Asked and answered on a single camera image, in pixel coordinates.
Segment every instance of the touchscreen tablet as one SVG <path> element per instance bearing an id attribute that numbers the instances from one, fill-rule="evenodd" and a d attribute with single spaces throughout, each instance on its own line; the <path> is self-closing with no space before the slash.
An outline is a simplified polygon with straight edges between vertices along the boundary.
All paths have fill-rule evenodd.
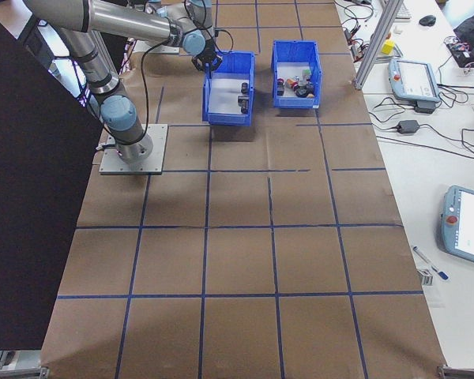
<path id="1" fill-rule="evenodd" d="M 442 241 L 448 253 L 474 262 L 474 191 L 452 186 L 444 196 Z"/>

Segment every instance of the computer mouse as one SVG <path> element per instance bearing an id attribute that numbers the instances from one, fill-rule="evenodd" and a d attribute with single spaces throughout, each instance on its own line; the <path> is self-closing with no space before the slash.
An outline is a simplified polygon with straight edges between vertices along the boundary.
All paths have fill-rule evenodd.
<path id="1" fill-rule="evenodd" d="M 419 20 L 419 24 L 422 26 L 434 26 L 437 18 L 433 14 L 429 14 Z"/>

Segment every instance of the grid of blue tape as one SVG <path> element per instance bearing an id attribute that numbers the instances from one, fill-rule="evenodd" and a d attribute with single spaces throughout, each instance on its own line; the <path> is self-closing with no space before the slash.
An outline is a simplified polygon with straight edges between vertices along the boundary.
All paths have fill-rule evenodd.
<path id="1" fill-rule="evenodd" d="M 258 36 L 258 51 L 261 52 L 261 42 L 260 42 L 260 25 L 258 19 L 258 5 L 284 5 L 284 3 L 267 3 L 267 4 L 258 4 L 258 0 L 254 2 L 248 3 L 225 3 L 225 5 L 254 5 L 255 8 L 255 17 L 256 17 L 256 31 Z M 340 26 L 326 26 L 326 25 L 319 25 L 319 26 L 302 26 L 299 17 L 299 4 L 332 4 L 332 2 L 309 2 L 309 3 L 298 3 L 294 0 L 293 4 L 295 5 L 295 11 L 297 20 L 299 22 L 299 30 L 301 38 L 303 39 L 303 28 L 339 28 Z M 218 17 L 218 0 L 216 0 L 216 16 L 214 24 L 217 26 L 217 17 Z M 233 27 L 233 28 L 255 28 L 255 27 Z M 297 27 L 262 27 L 262 28 L 297 28 Z M 349 53 L 320 53 L 320 55 L 331 55 L 331 54 L 349 54 Z M 158 122 L 160 117 L 160 107 L 163 99 L 164 88 L 162 87 L 160 93 L 160 101 L 158 104 L 157 112 L 156 112 L 156 122 Z M 269 190 L 269 213 L 270 213 L 270 225 L 256 225 L 256 226 L 220 226 L 220 227 L 209 227 L 209 197 L 210 197 L 210 180 L 211 174 L 213 172 L 240 172 L 240 173 L 254 173 L 254 172 L 308 172 L 308 169 L 299 169 L 299 170 L 212 170 L 211 169 L 211 159 L 212 159 L 212 138 L 209 137 L 209 154 L 208 154 L 208 167 L 207 170 L 169 170 L 165 172 L 201 172 L 207 174 L 207 187 L 206 187 L 206 195 L 205 195 L 205 226 L 203 229 L 205 230 L 204 234 L 204 254 L 203 254 L 203 266 L 202 266 L 202 288 L 200 294 L 149 294 L 149 295 L 135 295 L 133 293 L 134 290 L 134 280 L 138 262 L 138 256 L 140 251 L 140 244 L 141 244 L 141 236 L 142 231 L 144 229 L 152 229 L 152 228 L 180 228 L 182 226 L 147 226 L 144 225 L 145 220 L 145 210 L 148 201 L 148 193 L 149 193 L 149 186 L 151 183 L 151 175 L 148 176 L 148 181 L 145 187 L 145 196 L 144 202 L 142 206 L 142 214 L 141 214 L 141 222 L 138 226 L 94 226 L 94 227 L 78 227 L 77 229 L 138 229 L 138 237 L 137 237 L 137 245 L 136 251 L 134 256 L 134 264 L 132 270 L 132 276 L 130 280 L 130 288 L 129 293 L 127 295 L 59 295 L 59 300 L 70 300 L 70 299 L 81 299 L 81 298 L 92 298 L 92 299 L 109 299 L 109 298 L 122 298 L 126 299 L 126 311 L 125 317 L 123 321 L 122 327 L 122 335 L 121 341 L 119 345 L 118 351 L 118 358 L 116 364 L 116 371 L 115 371 L 115 379 L 119 379 L 121 363 L 122 363 L 122 354 L 126 340 L 126 329 L 128 326 L 128 319 L 130 315 L 130 306 L 131 302 L 134 298 L 200 298 L 201 299 L 201 321 L 200 321 L 200 338 L 199 338 L 199 357 L 198 357 L 198 378 L 202 378 L 203 373 L 203 347 L 204 347 L 204 330 L 205 330 L 205 300 L 207 298 L 275 298 L 276 301 L 276 322 L 277 322 L 277 341 L 278 341 L 278 355 L 279 355 L 279 363 L 280 363 L 280 375 L 281 379 L 285 379 L 285 370 L 284 370 L 284 357 L 283 357 L 283 346 L 282 346 L 282 335 L 281 335 L 281 322 L 280 322 L 280 298 L 288 298 L 288 297 L 327 297 L 327 296 L 348 296 L 350 300 L 350 305 L 352 309 L 352 317 L 355 326 L 355 337 L 357 340 L 357 344 L 359 347 L 359 354 L 361 359 L 361 364 L 363 367 L 363 374 L 365 379 L 368 379 L 368 372 L 367 372 L 367 363 L 365 361 L 365 355 L 363 353 L 363 344 L 361 340 L 361 335 L 359 331 L 359 324 L 358 318 L 356 315 L 355 304 L 353 298 L 355 296 L 367 296 L 367 295 L 420 295 L 422 291 L 352 291 L 351 287 L 351 280 L 349 277 L 348 265 L 346 261 L 345 251 L 344 251 L 344 242 L 342 240 L 342 235 L 340 229 L 342 227 L 396 227 L 400 226 L 395 223 L 339 223 L 338 215 L 337 215 L 337 205 L 335 202 L 335 197 L 333 194 L 333 187 L 332 187 L 332 179 L 330 176 L 330 171 L 380 171 L 385 170 L 384 167 L 353 167 L 353 168 L 334 168 L 330 170 L 329 163 L 327 156 L 325 154 L 325 144 L 323 141 L 323 126 L 369 126 L 368 122 L 353 122 L 353 123 L 341 123 L 341 124 L 322 124 L 319 119 L 318 112 L 316 112 L 316 119 L 317 124 L 305 124 L 305 125 L 298 125 L 298 126 L 310 126 L 310 127 L 317 127 L 321 144 L 323 147 L 323 159 L 325 161 L 326 167 L 326 174 L 328 176 L 328 183 L 329 183 L 329 192 L 333 204 L 333 211 L 335 216 L 335 224 L 300 224 L 300 225 L 275 225 L 273 222 L 273 201 L 272 201 L 272 183 L 270 178 L 268 178 L 268 190 Z M 190 126 L 206 126 L 206 125 L 175 125 L 175 127 L 190 127 Z M 339 238 L 340 243 L 340 251 L 342 254 L 343 264 L 344 264 L 344 274 L 346 276 L 346 283 L 348 286 L 348 291 L 342 292 L 316 292 L 316 293 L 280 293 L 278 288 L 278 276 L 277 276 L 277 260 L 276 260 L 276 249 L 275 249 L 275 233 L 274 230 L 277 228 L 305 228 L 305 227 L 335 227 L 337 229 L 337 235 Z M 271 232 L 271 239 L 272 239 L 272 255 L 273 255 L 273 274 L 274 274 L 274 287 L 275 292 L 273 294 L 232 294 L 232 295 L 211 295 L 205 293 L 205 279 L 206 279 L 206 268 L 207 268 L 207 245 L 208 245 L 208 236 L 209 236 L 209 229 L 211 228 L 228 228 L 228 229 L 251 229 L 251 228 L 269 228 Z"/>

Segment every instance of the black panel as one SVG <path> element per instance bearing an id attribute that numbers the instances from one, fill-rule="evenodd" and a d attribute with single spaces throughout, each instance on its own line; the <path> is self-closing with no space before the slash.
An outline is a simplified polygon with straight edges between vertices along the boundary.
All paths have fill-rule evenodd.
<path id="1" fill-rule="evenodd" d="M 0 25 L 0 350 L 42 346 L 100 131 Z"/>

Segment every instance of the blue plastic bin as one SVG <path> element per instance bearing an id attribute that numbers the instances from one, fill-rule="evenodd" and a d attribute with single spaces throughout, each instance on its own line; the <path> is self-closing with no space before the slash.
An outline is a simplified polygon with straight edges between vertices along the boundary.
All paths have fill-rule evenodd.
<path id="1" fill-rule="evenodd" d="M 277 95 L 278 66 L 281 63 L 301 64 L 309 66 L 310 81 L 314 84 L 314 98 L 300 98 Z M 273 97 L 277 108 L 319 108 L 322 95 L 323 71 L 319 61 L 318 44 L 316 41 L 283 41 L 273 43 L 272 71 L 274 72 Z"/>
<path id="2" fill-rule="evenodd" d="M 237 104 L 243 82 L 249 85 L 247 114 L 241 113 Z M 222 89 L 221 83 L 223 87 L 230 85 L 230 88 Z M 231 51 L 223 55 L 223 62 L 211 77 L 205 74 L 202 98 L 203 121 L 211 125 L 250 126 L 254 100 L 254 53 Z"/>

